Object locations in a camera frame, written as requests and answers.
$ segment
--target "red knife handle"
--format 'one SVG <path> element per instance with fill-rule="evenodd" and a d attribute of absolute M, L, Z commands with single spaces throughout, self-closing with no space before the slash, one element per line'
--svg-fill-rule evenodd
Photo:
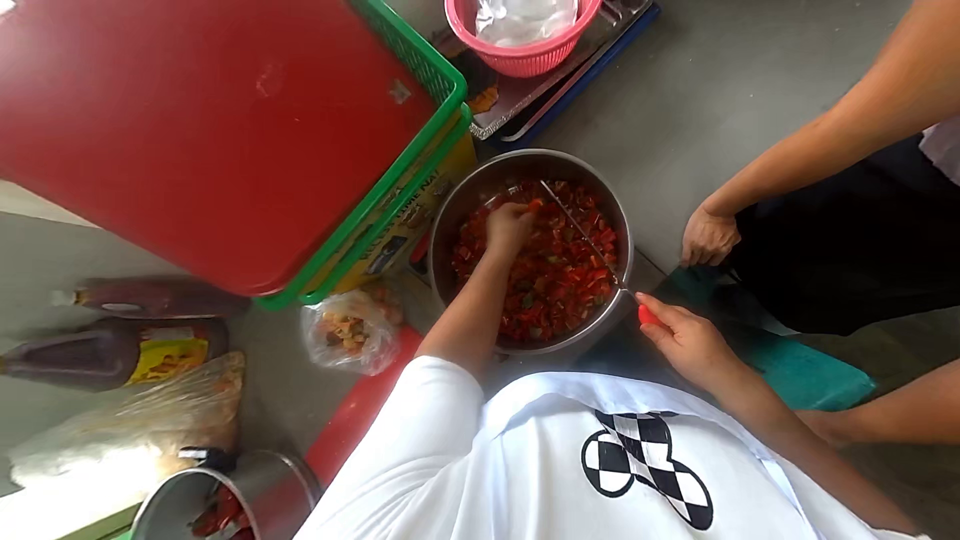
<path fill-rule="evenodd" d="M 636 309 L 636 318 L 640 320 L 641 325 L 657 325 L 664 328 L 665 330 L 670 330 L 670 327 L 663 324 L 663 321 L 657 318 L 657 315 L 654 315 L 650 312 L 650 308 L 647 306 L 640 306 Z"/>

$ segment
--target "small metal pot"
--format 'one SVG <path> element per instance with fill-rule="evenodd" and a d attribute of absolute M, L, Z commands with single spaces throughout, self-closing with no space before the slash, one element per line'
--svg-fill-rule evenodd
<path fill-rule="evenodd" d="M 460 237 L 460 227 L 471 212 L 489 201 L 495 193 L 503 191 L 506 185 L 526 179 L 565 180 L 585 186 L 616 231 L 616 271 L 623 282 L 629 282 L 634 267 L 634 239 L 627 226 L 623 207 L 607 181 L 596 169 L 569 154 L 542 148 L 515 150 L 485 162 L 470 173 L 453 189 L 437 214 L 430 240 L 428 265 L 434 295 L 444 307 L 449 306 L 457 292 L 457 278 L 451 258 L 453 246 Z M 594 332 L 607 329 L 615 318 L 613 314 L 617 311 L 616 307 L 623 301 L 633 301 L 624 296 L 617 291 L 573 333 L 549 341 L 531 342 L 517 342 L 500 335 L 497 336 L 496 350 L 506 355 L 538 355 L 559 351 Z"/>
<path fill-rule="evenodd" d="M 242 454 L 229 475 L 194 467 L 165 480 L 133 518 L 132 540 L 197 540 L 190 523 L 221 483 L 247 512 L 257 540 L 290 540 L 320 499 L 306 465 L 276 452 L 253 451 Z"/>

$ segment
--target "sauce bottle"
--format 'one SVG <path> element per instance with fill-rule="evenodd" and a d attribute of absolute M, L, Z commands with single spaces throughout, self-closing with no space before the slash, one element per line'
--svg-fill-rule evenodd
<path fill-rule="evenodd" d="M 220 319 L 104 319 L 0 356 L 0 374 L 93 391 L 160 382 L 228 350 Z"/>
<path fill-rule="evenodd" d="M 87 280 L 75 291 L 55 291 L 53 302 L 125 319 L 230 317 L 250 305 L 249 298 L 189 276 Z"/>

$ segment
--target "metal tray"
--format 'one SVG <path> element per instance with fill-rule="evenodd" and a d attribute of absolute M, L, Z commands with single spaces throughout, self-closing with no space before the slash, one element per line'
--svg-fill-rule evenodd
<path fill-rule="evenodd" d="M 470 132 L 480 140 L 487 139 L 546 90 L 566 78 L 564 86 L 530 122 L 531 125 L 535 123 L 652 4 L 653 0 L 604 0 L 599 13 L 584 31 L 570 56 L 549 73 L 517 79 L 494 74 L 492 69 L 484 66 L 491 71 L 491 78 L 497 80 L 498 96 L 490 110 L 474 113 Z M 525 132 L 524 129 L 514 137 L 520 137 Z"/>

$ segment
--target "plastic bag of food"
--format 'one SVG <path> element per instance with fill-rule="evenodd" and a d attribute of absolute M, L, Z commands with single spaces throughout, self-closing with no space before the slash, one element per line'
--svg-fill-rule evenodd
<path fill-rule="evenodd" d="M 520 47 L 559 35 L 577 20 L 577 0 L 477 0 L 477 37 Z"/>
<path fill-rule="evenodd" d="M 403 312 L 383 285 L 335 294 L 300 313 L 310 359 L 319 366 L 376 375 L 394 361 Z"/>
<path fill-rule="evenodd" d="M 11 477 L 28 489 L 94 482 L 146 495 L 193 465 L 180 448 L 233 448 L 243 372 L 243 354 L 229 353 L 74 416 L 11 449 Z"/>

